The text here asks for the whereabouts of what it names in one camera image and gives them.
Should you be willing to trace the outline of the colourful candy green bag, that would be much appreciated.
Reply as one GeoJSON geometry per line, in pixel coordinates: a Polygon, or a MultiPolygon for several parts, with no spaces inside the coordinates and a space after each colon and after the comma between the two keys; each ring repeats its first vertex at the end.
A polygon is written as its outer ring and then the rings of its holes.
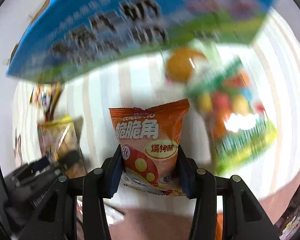
{"type": "Polygon", "coordinates": [[[274,143],[276,126],[239,57],[195,74],[186,94],[204,119],[218,175],[258,159],[274,143]]]}

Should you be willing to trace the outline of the egg yolk snack packet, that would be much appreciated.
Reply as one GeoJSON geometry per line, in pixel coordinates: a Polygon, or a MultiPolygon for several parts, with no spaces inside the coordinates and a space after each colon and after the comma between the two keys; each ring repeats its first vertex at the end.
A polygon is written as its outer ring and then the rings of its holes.
{"type": "Polygon", "coordinates": [[[201,70],[209,68],[209,61],[204,53],[183,46],[173,50],[165,63],[165,74],[173,82],[188,83],[201,70]]]}

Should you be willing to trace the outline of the striped white blanket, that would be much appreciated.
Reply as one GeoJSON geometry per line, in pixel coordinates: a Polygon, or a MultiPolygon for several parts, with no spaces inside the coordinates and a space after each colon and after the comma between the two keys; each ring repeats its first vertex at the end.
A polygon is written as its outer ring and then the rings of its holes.
{"type": "Polygon", "coordinates": [[[124,172],[108,200],[119,208],[188,215],[179,184],[185,154],[219,177],[238,175],[270,217],[300,183],[300,43],[271,10],[250,45],[193,40],[110,62],[62,87],[54,119],[20,81],[13,99],[19,163],[53,164],[71,150],[71,178],[122,151],[124,172]]]}

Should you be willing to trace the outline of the yellow biscuit bag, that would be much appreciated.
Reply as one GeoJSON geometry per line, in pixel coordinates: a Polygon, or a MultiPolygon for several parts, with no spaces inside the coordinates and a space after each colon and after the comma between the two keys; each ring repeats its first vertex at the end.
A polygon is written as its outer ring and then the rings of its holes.
{"type": "Polygon", "coordinates": [[[47,157],[50,164],[59,165],[69,178],[87,174],[75,125],[69,115],[39,122],[37,132],[42,156],[47,157]]]}

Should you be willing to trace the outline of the yellow panda snack bag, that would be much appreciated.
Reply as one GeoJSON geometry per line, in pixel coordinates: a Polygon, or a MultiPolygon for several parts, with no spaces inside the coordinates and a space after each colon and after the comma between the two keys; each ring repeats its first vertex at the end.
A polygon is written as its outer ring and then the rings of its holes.
{"type": "Polygon", "coordinates": [[[55,109],[61,92],[62,85],[60,82],[38,84],[32,90],[30,104],[42,110],[45,115],[49,115],[55,109]]]}

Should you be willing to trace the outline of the blue cardboard milk box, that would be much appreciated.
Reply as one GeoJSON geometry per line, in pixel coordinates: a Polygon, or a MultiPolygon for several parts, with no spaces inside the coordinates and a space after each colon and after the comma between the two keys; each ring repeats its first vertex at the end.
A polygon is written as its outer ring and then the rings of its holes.
{"type": "Polygon", "coordinates": [[[68,81],[112,61],[194,39],[249,44],[273,0],[46,0],[6,74],[68,81]]]}

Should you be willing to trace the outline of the orange panda chips bag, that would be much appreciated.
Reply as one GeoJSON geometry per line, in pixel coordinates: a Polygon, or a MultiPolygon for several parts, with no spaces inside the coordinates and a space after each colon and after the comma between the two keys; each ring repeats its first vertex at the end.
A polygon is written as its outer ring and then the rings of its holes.
{"type": "Polygon", "coordinates": [[[109,110],[125,163],[124,185],[156,195],[182,196],[175,165],[188,100],[109,110]]]}

